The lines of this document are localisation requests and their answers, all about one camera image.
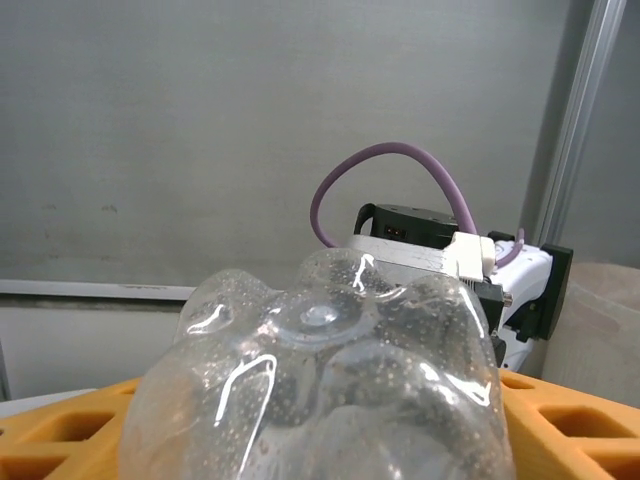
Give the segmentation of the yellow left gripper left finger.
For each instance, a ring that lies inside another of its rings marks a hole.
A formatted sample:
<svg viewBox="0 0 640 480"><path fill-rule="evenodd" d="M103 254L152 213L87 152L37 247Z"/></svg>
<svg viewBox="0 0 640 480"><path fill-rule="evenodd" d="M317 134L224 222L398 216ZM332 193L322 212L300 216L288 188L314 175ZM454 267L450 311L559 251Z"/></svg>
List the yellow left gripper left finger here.
<svg viewBox="0 0 640 480"><path fill-rule="evenodd" d="M140 380L1 420L3 479L116 479L118 447Z"/></svg>

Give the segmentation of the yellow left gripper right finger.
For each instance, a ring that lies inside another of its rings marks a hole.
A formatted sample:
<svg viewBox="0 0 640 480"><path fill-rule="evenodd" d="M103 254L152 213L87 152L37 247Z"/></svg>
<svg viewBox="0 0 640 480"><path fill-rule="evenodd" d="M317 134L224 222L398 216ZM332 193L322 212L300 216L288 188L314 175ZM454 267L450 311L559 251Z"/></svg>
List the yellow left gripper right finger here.
<svg viewBox="0 0 640 480"><path fill-rule="evenodd" d="M639 477L637 408L507 370L501 383L518 479Z"/></svg>

